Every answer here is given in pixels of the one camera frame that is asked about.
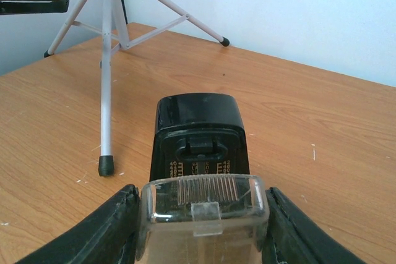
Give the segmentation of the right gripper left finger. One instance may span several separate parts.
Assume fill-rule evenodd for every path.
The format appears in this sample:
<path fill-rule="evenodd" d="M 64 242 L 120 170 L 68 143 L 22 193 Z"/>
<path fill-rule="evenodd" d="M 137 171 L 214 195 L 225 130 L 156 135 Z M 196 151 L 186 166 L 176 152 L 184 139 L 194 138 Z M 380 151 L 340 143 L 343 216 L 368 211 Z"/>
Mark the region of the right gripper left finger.
<path fill-rule="evenodd" d="M 125 185 L 70 230 L 18 263 L 134 263 L 139 190 Z"/>

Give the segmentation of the clear plastic metronome cover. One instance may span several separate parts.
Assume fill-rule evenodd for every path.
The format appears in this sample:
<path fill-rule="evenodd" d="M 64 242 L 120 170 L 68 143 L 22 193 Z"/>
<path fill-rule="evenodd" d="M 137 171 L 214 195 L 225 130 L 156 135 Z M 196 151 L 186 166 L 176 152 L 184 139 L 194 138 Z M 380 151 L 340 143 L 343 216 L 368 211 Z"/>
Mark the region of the clear plastic metronome cover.
<path fill-rule="evenodd" d="M 136 263 L 261 263 L 270 209 L 263 180 L 206 174 L 142 189 Z"/>

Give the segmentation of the black metronome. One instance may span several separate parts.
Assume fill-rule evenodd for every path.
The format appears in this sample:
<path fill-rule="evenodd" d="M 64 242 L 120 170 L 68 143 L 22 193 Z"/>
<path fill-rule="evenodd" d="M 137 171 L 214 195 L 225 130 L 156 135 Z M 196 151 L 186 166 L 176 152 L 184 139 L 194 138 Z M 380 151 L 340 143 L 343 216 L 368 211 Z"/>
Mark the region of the black metronome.
<path fill-rule="evenodd" d="M 194 174 L 249 174 L 246 133 L 236 99 L 185 93 L 157 104 L 150 181 Z"/>

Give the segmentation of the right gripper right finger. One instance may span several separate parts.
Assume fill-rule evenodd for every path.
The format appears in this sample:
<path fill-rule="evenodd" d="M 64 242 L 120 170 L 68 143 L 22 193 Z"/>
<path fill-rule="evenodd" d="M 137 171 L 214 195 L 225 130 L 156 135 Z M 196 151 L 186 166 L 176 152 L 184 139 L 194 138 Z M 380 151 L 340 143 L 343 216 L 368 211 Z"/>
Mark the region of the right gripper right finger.
<path fill-rule="evenodd" d="M 269 226 L 263 243 L 263 263 L 363 263 L 332 239 L 280 189 L 265 191 Z"/>

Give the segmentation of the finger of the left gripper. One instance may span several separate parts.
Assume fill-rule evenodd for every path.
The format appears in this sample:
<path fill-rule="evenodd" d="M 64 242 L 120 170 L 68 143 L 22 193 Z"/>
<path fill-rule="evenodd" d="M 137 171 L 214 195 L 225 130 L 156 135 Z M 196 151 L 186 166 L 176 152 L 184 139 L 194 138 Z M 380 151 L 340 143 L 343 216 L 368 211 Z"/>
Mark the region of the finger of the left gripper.
<path fill-rule="evenodd" d="M 1 15 L 65 13 L 68 7 L 69 0 L 55 0 L 50 2 L 1 1 Z"/>

